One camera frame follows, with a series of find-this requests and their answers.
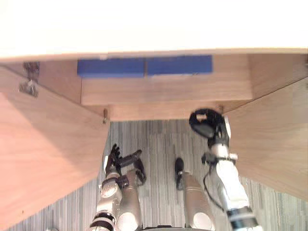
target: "screw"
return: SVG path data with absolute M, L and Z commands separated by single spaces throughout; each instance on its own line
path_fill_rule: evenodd
M 103 114 L 104 114 L 104 120 L 103 120 L 103 124 L 106 124 L 107 123 L 107 117 L 108 117 L 108 110 L 105 108 L 104 109 L 104 112 L 103 112 Z

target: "blue foam block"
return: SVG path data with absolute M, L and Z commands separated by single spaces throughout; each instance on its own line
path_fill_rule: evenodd
M 147 61 L 148 76 L 213 72 L 211 55 L 149 58 Z
M 83 78 L 143 78 L 144 59 L 79 60 L 77 73 Z

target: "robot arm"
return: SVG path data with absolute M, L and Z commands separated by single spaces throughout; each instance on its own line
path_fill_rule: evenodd
M 198 120 L 199 115 L 206 118 Z M 261 231 L 239 180 L 235 166 L 237 155 L 229 153 L 231 130 L 228 119 L 214 110 L 200 109 L 191 114 L 189 123 L 194 131 L 207 138 L 209 152 L 203 155 L 202 162 L 210 167 L 209 176 L 233 230 Z

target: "cabinet door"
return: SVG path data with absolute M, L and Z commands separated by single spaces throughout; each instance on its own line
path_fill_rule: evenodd
M 97 177 L 109 124 L 82 106 L 0 67 L 0 229 Z
M 308 77 L 227 113 L 240 174 L 306 201 L 307 86 Z

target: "black band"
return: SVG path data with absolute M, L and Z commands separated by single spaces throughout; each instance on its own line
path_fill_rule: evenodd
M 98 227 L 104 227 L 104 228 L 107 228 L 108 230 L 110 231 L 113 231 L 114 230 L 114 227 L 107 221 L 104 221 L 104 220 L 98 220 L 96 222 L 93 222 L 91 225 L 90 225 L 90 228 L 92 227 L 95 227 L 95 226 L 98 226 Z
M 251 207 L 243 207 L 243 208 L 237 208 L 237 209 L 233 209 L 233 210 L 229 210 L 227 211 L 227 216 L 234 216 L 234 215 L 238 215 L 238 214 L 244 214 L 244 213 L 252 213 L 252 209 Z
M 233 229 L 252 228 L 258 226 L 258 222 L 256 218 L 246 218 L 232 221 L 231 225 Z
M 95 220 L 96 218 L 107 218 L 111 220 L 112 222 L 114 221 L 114 217 L 111 214 L 107 214 L 107 213 L 96 214 L 93 220 Z

